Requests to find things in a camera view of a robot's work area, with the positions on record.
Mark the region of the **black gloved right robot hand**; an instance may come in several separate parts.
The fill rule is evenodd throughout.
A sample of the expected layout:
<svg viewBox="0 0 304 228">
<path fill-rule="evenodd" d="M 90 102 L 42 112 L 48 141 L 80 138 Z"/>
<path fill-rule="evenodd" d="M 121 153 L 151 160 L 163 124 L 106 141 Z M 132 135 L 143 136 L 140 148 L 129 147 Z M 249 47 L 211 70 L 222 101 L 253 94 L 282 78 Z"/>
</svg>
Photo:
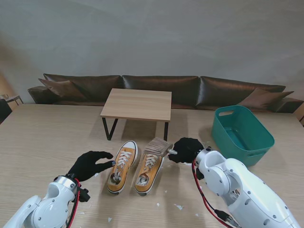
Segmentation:
<svg viewBox="0 0 304 228">
<path fill-rule="evenodd" d="M 198 139 L 183 137 L 173 147 L 177 154 L 170 154 L 168 157 L 175 163 L 192 163 L 197 154 L 204 149 Z"/>
</svg>

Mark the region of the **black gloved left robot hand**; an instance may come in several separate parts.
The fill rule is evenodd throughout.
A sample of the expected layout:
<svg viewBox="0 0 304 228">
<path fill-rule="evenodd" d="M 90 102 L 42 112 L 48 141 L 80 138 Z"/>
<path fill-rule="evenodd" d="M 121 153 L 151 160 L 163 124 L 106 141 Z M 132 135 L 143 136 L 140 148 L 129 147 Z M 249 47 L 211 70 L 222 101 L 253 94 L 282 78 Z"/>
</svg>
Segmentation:
<svg viewBox="0 0 304 228">
<path fill-rule="evenodd" d="M 104 151 L 88 151 L 82 154 L 67 175 L 79 182 L 86 181 L 93 177 L 96 173 L 100 173 L 116 165 L 114 156 Z"/>
</svg>

